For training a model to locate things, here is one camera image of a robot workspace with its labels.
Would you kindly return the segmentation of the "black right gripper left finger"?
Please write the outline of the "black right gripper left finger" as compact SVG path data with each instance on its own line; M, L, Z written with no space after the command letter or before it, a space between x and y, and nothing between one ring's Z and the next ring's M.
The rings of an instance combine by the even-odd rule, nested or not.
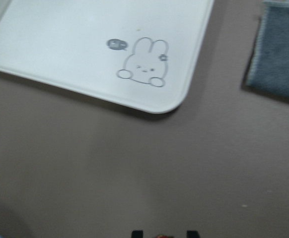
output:
M143 230L133 230L131 233L131 238L143 238L144 232Z

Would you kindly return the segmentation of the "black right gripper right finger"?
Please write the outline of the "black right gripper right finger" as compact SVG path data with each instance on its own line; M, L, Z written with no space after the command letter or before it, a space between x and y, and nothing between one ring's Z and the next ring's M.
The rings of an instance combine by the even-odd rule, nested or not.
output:
M194 230L188 230L186 232L186 238L199 238L199 232Z

